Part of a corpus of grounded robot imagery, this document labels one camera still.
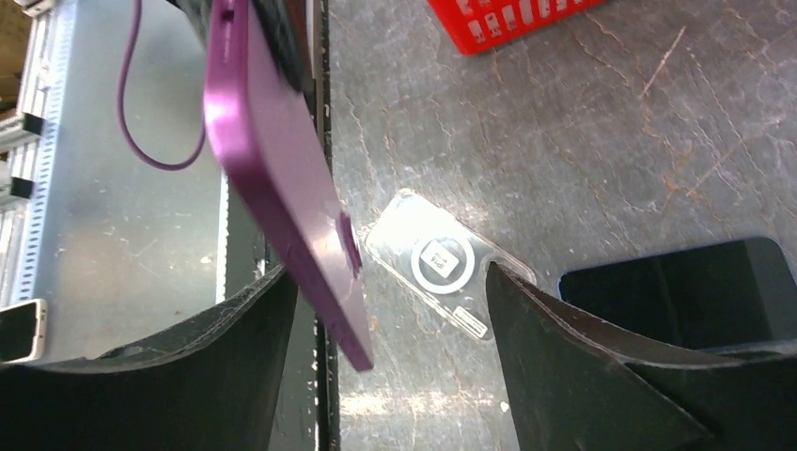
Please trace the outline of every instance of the clear phone case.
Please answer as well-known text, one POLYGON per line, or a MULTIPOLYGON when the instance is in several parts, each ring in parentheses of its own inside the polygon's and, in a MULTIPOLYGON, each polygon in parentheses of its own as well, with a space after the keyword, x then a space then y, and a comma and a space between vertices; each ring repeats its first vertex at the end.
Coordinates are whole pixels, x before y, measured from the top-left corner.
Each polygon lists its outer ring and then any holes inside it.
POLYGON ((479 342, 494 339, 485 279, 491 261, 537 282, 517 258, 451 213, 401 190, 366 238, 366 250, 431 309, 479 342))

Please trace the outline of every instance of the red plastic basket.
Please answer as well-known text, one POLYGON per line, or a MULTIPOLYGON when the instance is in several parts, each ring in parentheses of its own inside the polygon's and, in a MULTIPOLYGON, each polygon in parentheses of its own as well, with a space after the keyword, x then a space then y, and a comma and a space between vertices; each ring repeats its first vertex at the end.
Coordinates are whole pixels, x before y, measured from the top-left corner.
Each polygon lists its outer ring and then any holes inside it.
POLYGON ((477 54, 605 0, 429 0, 454 45, 477 54))

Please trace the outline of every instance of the metal rack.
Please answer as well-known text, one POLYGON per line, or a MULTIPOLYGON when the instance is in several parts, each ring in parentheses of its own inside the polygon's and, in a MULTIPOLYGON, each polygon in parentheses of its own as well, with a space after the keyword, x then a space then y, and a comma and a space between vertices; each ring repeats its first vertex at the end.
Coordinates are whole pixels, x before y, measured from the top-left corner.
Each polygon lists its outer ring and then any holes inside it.
POLYGON ((0 306, 30 299, 35 282, 39 258, 38 235, 44 221, 47 198, 52 175, 52 158, 55 152, 57 123, 60 116, 60 101, 63 84, 51 84, 52 60, 56 70, 61 70, 69 59, 69 40, 72 21, 68 20, 74 8, 73 2, 64 2, 59 9, 59 27, 55 12, 45 11, 32 19, 27 58, 20 88, 18 117, 0 123, 0 140, 8 146, 8 169, 10 175, 23 179, 34 179, 37 183, 28 206, 2 214, 0 222, 0 306), (45 117, 41 138, 24 126, 24 115, 45 117))

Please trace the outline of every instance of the purple phone case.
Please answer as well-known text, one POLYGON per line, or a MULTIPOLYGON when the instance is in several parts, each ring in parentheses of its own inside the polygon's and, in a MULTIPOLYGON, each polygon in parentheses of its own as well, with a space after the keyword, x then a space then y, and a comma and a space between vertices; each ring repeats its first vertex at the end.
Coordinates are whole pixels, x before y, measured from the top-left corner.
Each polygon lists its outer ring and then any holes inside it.
POLYGON ((354 368, 371 369, 362 261, 305 99, 282 80, 249 0, 216 0, 210 22, 213 153, 354 368))

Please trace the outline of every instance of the smartphone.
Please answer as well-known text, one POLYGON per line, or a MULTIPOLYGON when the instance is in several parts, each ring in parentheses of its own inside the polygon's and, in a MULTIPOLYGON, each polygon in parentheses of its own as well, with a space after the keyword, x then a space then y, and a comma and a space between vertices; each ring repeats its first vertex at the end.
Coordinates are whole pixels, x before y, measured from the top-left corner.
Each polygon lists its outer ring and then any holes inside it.
POLYGON ((42 299, 0 309, 0 363, 31 362, 44 352, 47 304, 42 299))
POLYGON ((213 154, 352 366, 371 369, 362 260, 305 98, 281 75, 250 0, 213 2, 210 24, 213 154))
POLYGON ((731 241, 569 272, 559 295, 692 350, 797 338, 797 286, 775 241, 731 241))

